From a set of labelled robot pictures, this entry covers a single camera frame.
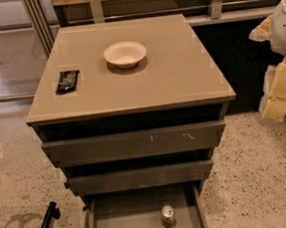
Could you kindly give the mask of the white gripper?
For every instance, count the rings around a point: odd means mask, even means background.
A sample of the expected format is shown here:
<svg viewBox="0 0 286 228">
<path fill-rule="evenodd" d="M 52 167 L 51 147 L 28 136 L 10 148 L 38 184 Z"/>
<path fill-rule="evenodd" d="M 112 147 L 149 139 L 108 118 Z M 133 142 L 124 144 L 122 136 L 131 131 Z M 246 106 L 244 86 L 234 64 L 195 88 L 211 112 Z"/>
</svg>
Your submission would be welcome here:
<svg viewBox="0 0 286 228">
<path fill-rule="evenodd" d="M 272 16 L 269 15 L 254 28 L 249 40 L 265 42 L 270 38 Z M 286 57 L 277 65 L 274 80 L 271 84 L 270 98 L 262 97 L 259 104 L 260 120 L 264 123 L 281 122 L 286 115 Z"/>
</svg>

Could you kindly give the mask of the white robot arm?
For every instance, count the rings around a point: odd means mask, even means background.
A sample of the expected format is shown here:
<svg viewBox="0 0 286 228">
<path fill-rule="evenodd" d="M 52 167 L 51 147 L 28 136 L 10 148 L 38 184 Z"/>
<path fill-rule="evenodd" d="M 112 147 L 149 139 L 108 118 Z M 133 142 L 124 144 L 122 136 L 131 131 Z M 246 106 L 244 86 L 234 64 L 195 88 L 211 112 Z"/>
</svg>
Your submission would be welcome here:
<svg viewBox="0 0 286 228">
<path fill-rule="evenodd" d="M 281 0 L 275 11 L 251 31 L 249 39 L 268 40 L 271 50 L 283 56 L 277 67 L 269 65 L 264 74 L 259 120 L 269 126 L 281 122 L 286 116 L 286 0 Z"/>
</svg>

